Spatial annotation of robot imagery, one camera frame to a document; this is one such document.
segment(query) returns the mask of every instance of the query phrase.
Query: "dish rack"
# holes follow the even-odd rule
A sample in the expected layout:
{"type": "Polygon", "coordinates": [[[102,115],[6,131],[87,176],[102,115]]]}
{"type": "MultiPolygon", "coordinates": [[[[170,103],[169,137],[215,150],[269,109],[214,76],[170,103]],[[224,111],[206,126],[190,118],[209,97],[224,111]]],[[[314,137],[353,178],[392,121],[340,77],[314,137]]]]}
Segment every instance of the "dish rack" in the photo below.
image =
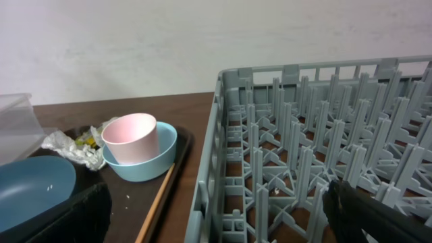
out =
{"type": "Polygon", "coordinates": [[[184,241],[293,242],[274,237],[284,225],[321,242],[332,180],[432,227],[431,84],[432,55],[220,72],[184,241]],[[407,63],[423,73],[403,76],[407,63]],[[281,77],[254,84],[261,72],[281,77]]]}

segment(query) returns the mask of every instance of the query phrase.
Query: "brown wooden table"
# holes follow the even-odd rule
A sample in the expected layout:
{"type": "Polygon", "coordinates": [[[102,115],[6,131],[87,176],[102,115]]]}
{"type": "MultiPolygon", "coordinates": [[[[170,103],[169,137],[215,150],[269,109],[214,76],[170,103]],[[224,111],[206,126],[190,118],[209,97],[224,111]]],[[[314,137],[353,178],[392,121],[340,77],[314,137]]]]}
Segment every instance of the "brown wooden table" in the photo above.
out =
{"type": "Polygon", "coordinates": [[[212,98],[212,92],[180,94],[164,97],[41,105],[34,107],[34,112],[41,126],[56,127],[63,131],[79,126],[100,124],[114,116],[138,112],[150,113],[158,121],[182,126],[191,131],[194,134],[195,143],[179,179],[178,189],[173,194],[157,240],[158,242],[183,242],[212,98]]]}

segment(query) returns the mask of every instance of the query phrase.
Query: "crumpled paper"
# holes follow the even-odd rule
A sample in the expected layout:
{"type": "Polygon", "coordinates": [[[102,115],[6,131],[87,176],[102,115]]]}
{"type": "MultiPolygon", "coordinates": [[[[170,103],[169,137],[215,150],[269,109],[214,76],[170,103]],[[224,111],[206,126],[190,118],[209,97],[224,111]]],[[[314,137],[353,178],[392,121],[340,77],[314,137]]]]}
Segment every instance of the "crumpled paper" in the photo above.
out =
{"type": "MultiPolygon", "coordinates": [[[[113,117],[109,121],[104,122],[102,128],[105,128],[105,126],[115,119],[117,119],[117,117],[113,117]]],[[[91,171],[98,171],[106,164],[103,160],[101,149],[105,143],[97,128],[92,126],[90,132],[100,149],[96,150],[87,144],[77,145],[73,139],[66,136],[62,131],[56,131],[48,135],[43,140],[41,147],[43,149],[55,151],[62,157],[76,162],[77,164],[85,165],[91,171]]]]}

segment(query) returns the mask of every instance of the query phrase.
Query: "pink bowl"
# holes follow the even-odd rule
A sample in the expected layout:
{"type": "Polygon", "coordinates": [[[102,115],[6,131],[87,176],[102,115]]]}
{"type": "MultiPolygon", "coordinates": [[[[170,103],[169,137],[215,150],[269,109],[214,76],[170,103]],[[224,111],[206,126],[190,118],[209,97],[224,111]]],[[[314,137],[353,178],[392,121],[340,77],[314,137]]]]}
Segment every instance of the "pink bowl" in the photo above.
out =
{"type": "Polygon", "coordinates": [[[102,131],[102,139],[120,164],[141,163],[159,155],[156,119],[149,114],[117,118],[102,131]]]}

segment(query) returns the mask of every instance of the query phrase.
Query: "wooden chopstick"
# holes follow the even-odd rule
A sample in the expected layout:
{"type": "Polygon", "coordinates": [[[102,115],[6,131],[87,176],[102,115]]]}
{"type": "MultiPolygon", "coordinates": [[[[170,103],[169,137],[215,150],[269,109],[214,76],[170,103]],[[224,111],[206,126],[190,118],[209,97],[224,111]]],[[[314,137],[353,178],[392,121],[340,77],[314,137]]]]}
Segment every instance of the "wooden chopstick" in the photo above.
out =
{"type": "Polygon", "coordinates": [[[173,173],[174,166],[175,166],[175,163],[173,163],[173,165],[169,168],[168,173],[165,176],[165,179],[163,180],[159,191],[157,192],[156,198],[153,201],[153,204],[151,205],[150,210],[148,211],[147,217],[144,220],[144,223],[142,224],[140,233],[138,234],[138,237],[136,238],[135,243],[141,243],[144,240],[144,237],[146,236],[146,233],[149,230],[150,223],[153,220],[153,217],[155,216],[157,206],[161,202],[162,194],[167,187],[167,184],[168,184],[168,181],[171,177],[171,174],[173,173]]]}

